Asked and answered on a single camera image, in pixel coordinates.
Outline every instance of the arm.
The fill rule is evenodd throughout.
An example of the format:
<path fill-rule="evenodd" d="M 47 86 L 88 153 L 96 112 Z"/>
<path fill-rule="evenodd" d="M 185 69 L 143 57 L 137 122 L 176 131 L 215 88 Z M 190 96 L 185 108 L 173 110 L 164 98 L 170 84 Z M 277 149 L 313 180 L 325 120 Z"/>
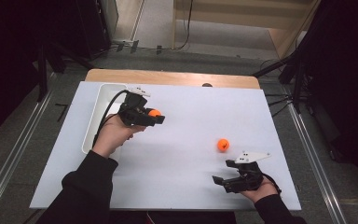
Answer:
<path fill-rule="evenodd" d="M 145 127 L 123 124 L 109 116 L 98 140 L 76 171 L 62 180 L 62 191 L 37 223 L 107 223 L 112 174 L 118 163 L 108 159 L 117 147 Z"/>
<path fill-rule="evenodd" d="M 272 182 L 264 178 L 258 190 L 243 191 L 241 194 L 255 204 L 258 214 L 266 224 L 306 224 L 302 217 L 293 217 Z"/>

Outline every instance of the person's left hand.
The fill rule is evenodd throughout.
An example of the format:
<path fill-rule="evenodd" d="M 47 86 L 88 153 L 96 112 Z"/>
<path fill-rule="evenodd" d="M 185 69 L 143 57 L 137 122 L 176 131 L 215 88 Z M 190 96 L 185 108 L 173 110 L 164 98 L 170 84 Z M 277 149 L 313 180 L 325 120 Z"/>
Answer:
<path fill-rule="evenodd" d="M 108 158 L 110 154 L 115 152 L 116 148 L 132 138 L 135 133 L 143 132 L 145 128 L 138 125 L 126 126 L 119 115 L 109 115 L 106 117 L 106 122 L 101 128 L 92 150 Z"/>

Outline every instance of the black sleeve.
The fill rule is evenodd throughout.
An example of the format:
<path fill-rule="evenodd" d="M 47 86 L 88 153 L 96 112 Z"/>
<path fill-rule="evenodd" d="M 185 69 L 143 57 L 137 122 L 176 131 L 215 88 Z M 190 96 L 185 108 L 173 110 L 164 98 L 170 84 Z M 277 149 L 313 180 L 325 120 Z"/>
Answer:
<path fill-rule="evenodd" d="M 278 194 L 269 195 L 255 203 L 258 214 L 266 224 L 306 224 L 302 217 L 293 217 Z"/>
<path fill-rule="evenodd" d="M 62 191 L 37 223 L 107 223 L 118 163 L 90 151 L 62 180 Z"/>

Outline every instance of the black curtain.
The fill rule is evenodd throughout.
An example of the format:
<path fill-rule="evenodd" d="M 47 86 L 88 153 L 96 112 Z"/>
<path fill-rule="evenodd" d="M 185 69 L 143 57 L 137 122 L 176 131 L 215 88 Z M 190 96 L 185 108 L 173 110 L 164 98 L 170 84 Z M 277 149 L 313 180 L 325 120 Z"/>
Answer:
<path fill-rule="evenodd" d="M 358 1 L 322 0 L 304 40 L 280 80 L 305 64 L 311 94 L 339 131 L 331 146 L 358 166 Z"/>
<path fill-rule="evenodd" d="M 38 82 L 29 3 L 0 1 L 0 126 Z"/>

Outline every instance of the wooden table edge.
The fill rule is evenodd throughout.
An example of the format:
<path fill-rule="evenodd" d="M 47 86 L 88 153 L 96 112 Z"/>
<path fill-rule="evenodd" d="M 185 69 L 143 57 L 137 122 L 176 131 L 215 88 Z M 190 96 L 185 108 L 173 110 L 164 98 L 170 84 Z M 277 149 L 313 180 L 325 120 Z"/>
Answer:
<path fill-rule="evenodd" d="M 250 76 L 146 70 L 91 69 L 85 81 L 181 86 L 202 86 L 208 83 L 213 87 L 260 89 L 257 78 Z"/>

